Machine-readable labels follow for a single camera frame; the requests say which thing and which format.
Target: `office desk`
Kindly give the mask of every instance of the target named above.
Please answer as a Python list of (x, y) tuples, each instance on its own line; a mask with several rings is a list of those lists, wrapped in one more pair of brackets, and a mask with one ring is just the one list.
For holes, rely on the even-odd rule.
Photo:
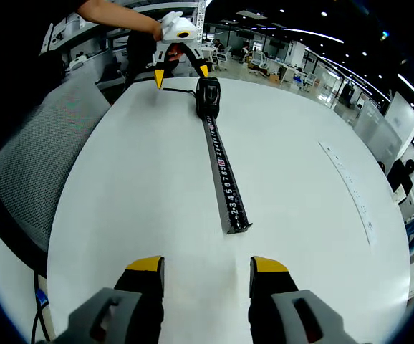
[[(95, 128), (59, 200), (47, 276), (56, 333), (129, 263), (162, 254), (160, 343), (251, 343), (249, 260), (259, 255), (288, 266), (299, 289), (333, 307), (356, 340), (383, 340), (405, 311), (410, 266), (400, 210), (372, 154), (327, 107), (273, 87), (220, 82), (218, 128), (254, 225), (243, 234), (221, 230), (194, 98), (135, 83)], [(164, 80), (186, 90), (196, 83)], [(375, 246), (319, 141), (356, 177)]]
[(302, 76), (306, 76), (307, 74), (304, 72), (300, 72), (299, 70), (297, 70), (296, 68), (283, 63), (283, 62), (278, 62), (275, 59), (267, 59), (267, 64), (268, 64), (268, 71), (269, 74), (272, 73), (278, 73), (280, 68), (283, 68), (283, 72), (284, 72), (284, 76), (282, 77), (280, 83), (283, 83), (284, 81), (287, 82), (292, 82), (293, 81), (293, 77), (295, 75), (302, 75)]

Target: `white ruler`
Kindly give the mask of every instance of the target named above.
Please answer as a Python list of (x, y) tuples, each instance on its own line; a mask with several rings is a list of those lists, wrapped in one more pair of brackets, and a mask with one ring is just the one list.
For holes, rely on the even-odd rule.
[(367, 241), (370, 246), (374, 245), (376, 242), (376, 236), (374, 232), (374, 227), (372, 225), (370, 215), (368, 214), (367, 207), (365, 202), (362, 200), (362, 197), (358, 190), (355, 188), (355, 181), (350, 175), (349, 171), (344, 167), (342, 164), (340, 156), (335, 153), (331, 147), (329, 147), (326, 143), (319, 142), (320, 147), (322, 147), (323, 151), (327, 154), (328, 158), (331, 160), (339, 175), (341, 175), (342, 180), (344, 181), (347, 190), (349, 190), (350, 195), (353, 198), (355, 206), (357, 207), (358, 214), (363, 222), (363, 228), (365, 228), (365, 233), (367, 237)]

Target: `black cable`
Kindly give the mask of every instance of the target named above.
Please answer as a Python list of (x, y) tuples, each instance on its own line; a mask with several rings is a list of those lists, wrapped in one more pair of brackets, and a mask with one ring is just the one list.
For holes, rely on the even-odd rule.
[(44, 309), (47, 305), (49, 305), (49, 302), (44, 303), (44, 304), (40, 307), (40, 309), (39, 309), (39, 310), (37, 310), (37, 313), (36, 313), (35, 318), (34, 318), (34, 324), (32, 325), (32, 336), (31, 336), (31, 338), (30, 338), (30, 344), (35, 344), (35, 333), (37, 332), (37, 323), (38, 323), (38, 319), (39, 319), (39, 318), (41, 318), (41, 319), (43, 318), (43, 314), (42, 314), (42, 312), (43, 312), (43, 309)]
[(48, 302), (46, 302), (43, 305), (40, 304), (40, 300), (38, 300), (38, 297), (37, 297), (37, 290), (38, 289), (39, 289), (38, 274), (34, 271), (34, 291), (35, 291), (35, 303), (37, 304), (37, 313), (40, 313), (39, 314), (40, 325), (41, 325), (42, 330), (43, 330), (44, 339), (47, 340), (47, 341), (49, 341), (49, 335), (48, 335), (47, 326), (44, 323), (44, 318), (43, 318), (43, 314), (42, 314), (42, 309), (45, 307), (45, 305), (48, 304)]
[(166, 88), (164, 87), (163, 90), (165, 91), (175, 91), (175, 92), (184, 92), (184, 93), (190, 93), (192, 94), (194, 97), (196, 97), (196, 93), (192, 90), (180, 90), (178, 88)]

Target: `office chair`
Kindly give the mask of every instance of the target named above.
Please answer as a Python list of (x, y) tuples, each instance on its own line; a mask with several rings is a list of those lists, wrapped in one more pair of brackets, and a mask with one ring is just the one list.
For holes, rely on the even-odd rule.
[(0, 150), (0, 237), (43, 277), (62, 189), (109, 108), (92, 81), (73, 78), (51, 91)]
[(227, 68), (222, 67), (221, 63), (228, 62), (228, 54), (231, 50), (232, 46), (228, 45), (228, 47), (225, 49), (224, 52), (217, 52), (216, 53), (216, 60), (217, 60), (217, 66), (218, 70), (227, 70)]
[(303, 80), (302, 80), (302, 87), (303, 90), (309, 92), (307, 89), (307, 85), (314, 86), (314, 83), (317, 81), (317, 76), (315, 74), (309, 73)]
[(260, 70), (266, 68), (266, 56), (262, 52), (253, 52), (250, 63), (257, 66)]
[(261, 70), (267, 69), (266, 61), (267, 61), (267, 58), (266, 56), (264, 56), (262, 52), (253, 52), (253, 54), (251, 55), (250, 64), (255, 67), (258, 67), (259, 70), (251, 70), (250, 73), (254, 73), (255, 75), (258, 75), (259, 73), (264, 74), (261, 72)]

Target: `person's hand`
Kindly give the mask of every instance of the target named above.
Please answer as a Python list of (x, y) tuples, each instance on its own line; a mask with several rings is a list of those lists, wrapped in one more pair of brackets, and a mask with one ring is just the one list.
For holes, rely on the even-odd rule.
[(155, 21), (155, 25), (151, 33), (153, 34), (153, 38), (156, 42), (159, 42), (162, 39), (161, 23), (159, 21)]
[(183, 56), (183, 52), (181, 51), (179, 44), (174, 44), (170, 50), (168, 51), (168, 55), (171, 56), (169, 61), (176, 61)]

